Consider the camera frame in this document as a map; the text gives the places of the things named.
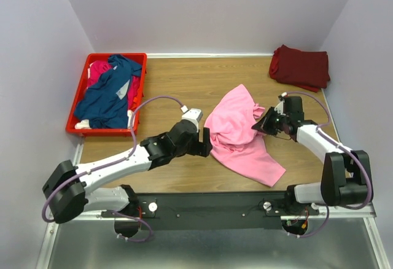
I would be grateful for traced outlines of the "pink t-shirt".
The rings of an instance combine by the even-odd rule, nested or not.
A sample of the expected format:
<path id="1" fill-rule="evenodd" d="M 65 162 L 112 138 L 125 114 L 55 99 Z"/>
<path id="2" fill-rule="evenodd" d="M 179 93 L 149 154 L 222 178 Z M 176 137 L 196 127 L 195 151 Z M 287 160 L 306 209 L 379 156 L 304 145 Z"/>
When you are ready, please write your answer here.
<path id="1" fill-rule="evenodd" d="M 226 168 L 272 187 L 286 172 L 267 152 L 263 135 L 252 126 L 265 112 L 241 84 L 230 90 L 208 115 L 212 151 Z"/>

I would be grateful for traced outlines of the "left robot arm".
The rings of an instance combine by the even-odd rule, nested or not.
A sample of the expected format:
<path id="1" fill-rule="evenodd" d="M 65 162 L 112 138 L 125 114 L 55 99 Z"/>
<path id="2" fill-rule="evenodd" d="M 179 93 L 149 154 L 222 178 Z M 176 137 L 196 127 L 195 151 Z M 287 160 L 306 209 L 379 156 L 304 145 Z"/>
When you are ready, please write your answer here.
<path id="1" fill-rule="evenodd" d="M 46 198 L 43 220 L 57 224 L 73 220 L 89 204 L 89 195 L 125 176 L 167 165 L 184 155 L 207 157 L 212 150 L 209 135 L 209 128 L 198 130 L 191 121 L 181 120 L 168 132 L 148 137 L 117 155 L 80 165 L 70 160 L 59 163 L 42 188 Z"/>

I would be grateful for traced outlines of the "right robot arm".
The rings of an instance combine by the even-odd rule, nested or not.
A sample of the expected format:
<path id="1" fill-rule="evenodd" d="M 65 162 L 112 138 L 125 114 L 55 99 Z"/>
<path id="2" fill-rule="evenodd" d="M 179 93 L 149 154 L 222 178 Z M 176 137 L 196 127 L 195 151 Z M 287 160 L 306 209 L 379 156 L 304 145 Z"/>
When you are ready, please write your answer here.
<path id="1" fill-rule="evenodd" d="M 368 154 L 342 145 L 326 134 L 322 125 L 305 119 L 302 93 L 283 93 L 278 98 L 279 103 L 270 107 L 252 129 L 270 136 L 285 133 L 323 164 L 320 182 L 287 187 L 282 200 L 285 212 L 295 215 L 312 203 L 347 209 L 368 205 L 373 199 Z"/>

